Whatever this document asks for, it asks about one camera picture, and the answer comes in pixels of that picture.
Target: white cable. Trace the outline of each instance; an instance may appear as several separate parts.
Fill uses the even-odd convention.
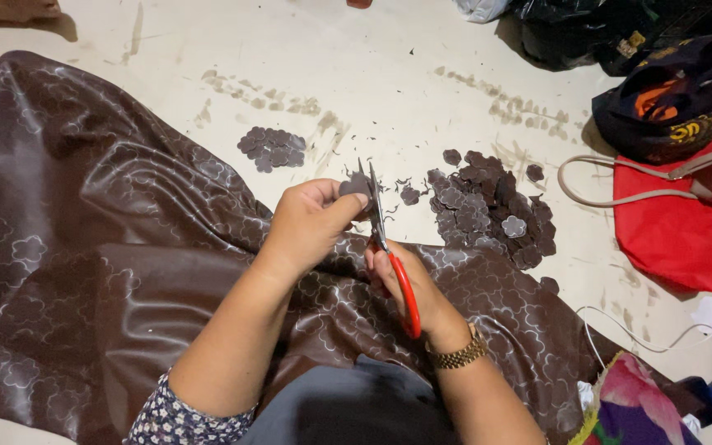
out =
[[[694,344],[690,344],[690,345],[688,345],[688,346],[683,346],[683,347],[680,347],[680,348],[675,348],[675,347],[674,347],[674,345],[677,344],[677,342],[679,342],[680,339],[682,339],[683,336],[685,336],[686,333],[688,333],[688,331],[690,331],[690,330],[692,330],[692,329],[694,329],[694,328],[696,328],[696,327],[705,326],[705,327],[707,327],[707,328],[709,328],[709,329],[712,329],[712,326],[710,326],[710,325],[705,325],[705,324],[703,324],[703,323],[698,323],[698,324],[689,326],[686,330],[684,330],[683,333],[681,333],[681,334],[672,342],[671,345],[669,345],[669,346],[660,346],[660,345],[658,345],[658,344],[651,343],[651,342],[649,342],[649,341],[647,341],[647,340],[645,340],[645,339],[643,339],[643,338],[640,338],[638,335],[636,335],[635,333],[631,332],[630,329],[628,329],[628,328],[626,328],[625,326],[623,326],[618,320],[614,319],[614,317],[612,317],[611,315],[605,313],[603,310],[596,308],[595,306],[582,306],[582,307],[579,307],[578,309],[576,309],[576,314],[578,314],[579,312],[581,312],[583,309],[594,309],[594,310],[597,310],[597,311],[600,312],[601,314],[605,315],[606,317],[608,317],[609,319],[611,319],[612,321],[614,321],[620,328],[622,328],[623,331],[625,331],[628,335],[630,335],[631,338],[633,338],[634,340],[636,340],[637,343],[641,344],[643,348],[645,348],[645,349],[647,349],[647,350],[649,350],[649,351],[653,351],[653,352],[662,353],[662,352],[666,352],[666,351],[677,351],[677,350],[683,350],[683,349],[690,349],[690,348],[694,348],[694,347],[697,346],[698,344],[705,343],[707,340],[710,340],[710,339],[712,338],[712,333],[711,333],[709,336],[703,338],[702,340],[699,340],[698,342],[696,342],[696,343],[694,343]],[[603,369],[606,369],[606,365],[603,363],[603,360],[600,359],[600,354],[598,354],[598,349],[595,348],[595,344],[593,343],[592,334],[589,333],[589,325],[587,324],[586,312],[585,312],[585,316],[584,316],[583,320],[584,320],[584,329],[585,329],[586,332],[587,332],[587,339],[589,340],[590,346],[593,347],[593,352],[595,352],[595,357],[598,359],[598,362],[600,363],[600,366],[603,367]],[[649,346],[652,346],[652,347],[654,347],[654,348],[658,348],[658,349],[660,349],[660,350],[657,351],[657,350],[655,350],[655,349],[650,349]]]

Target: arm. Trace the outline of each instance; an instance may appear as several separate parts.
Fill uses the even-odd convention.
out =
[[[254,263],[169,374],[169,387],[192,408],[232,416],[259,400],[290,290],[367,203],[361,194],[340,198],[339,187],[319,179],[285,190]]]
[[[417,298],[422,330],[439,353],[459,351],[471,341],[466,320],[441,294],[422,262],[395,242],[390,250],[400,258]],[[403,294],[386,253],[365,252],[374,286],[389,290],[404,314]],[[447,410],[466,445],[491,443],[545,444],[529,410],[487,356],[458,369],[436,369]]]

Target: scissor handle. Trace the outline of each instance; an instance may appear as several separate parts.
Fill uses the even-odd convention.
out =
[[[410,286],[410,279],[405,272],[401,259],[395,257],[394,253],[389,254],[391,267],[395,269],[397,281],[400,282],[400,290],[403,292],[403,300],[406,303],[406,318],[403,320],[403,329],[409,337],[416,340],[422,334],[422,326],[419,323],[419,308],[416,306],[414,289]]]

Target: fingernail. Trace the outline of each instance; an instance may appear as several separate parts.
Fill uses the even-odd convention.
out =
[[[367,207],[367,203],[370,202],[370,198],[368,198],[364,193],[354,193],[354,195],[356,195],[358,200],[361,201],[361,209],[364,210],[364,207]]]

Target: hand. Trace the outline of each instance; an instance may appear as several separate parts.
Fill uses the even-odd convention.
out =
[[[442,353],[462,349],[471,341],[471,331],[450,300],[441,294],[436,283],[427,274],[421,260],[394,241],[387,240],[389,250],[403,263],[414,289],[416,306],[419,309],[419,322],[422,331],[430,337],[433,348]],[[388,291],[397,302],[400,315],[405,317],[405,300],[394,268],[391,267],[389,256],[383,250],[373,253],[371,246],[365,250],[367,272],[373,288],[384,293]]]
[[[285,190],[255,263],[267,261],[273,274],[293,281],[320,263],[367,205],[367,196],[340,197],[339,189],[337,180],[315,179]]]

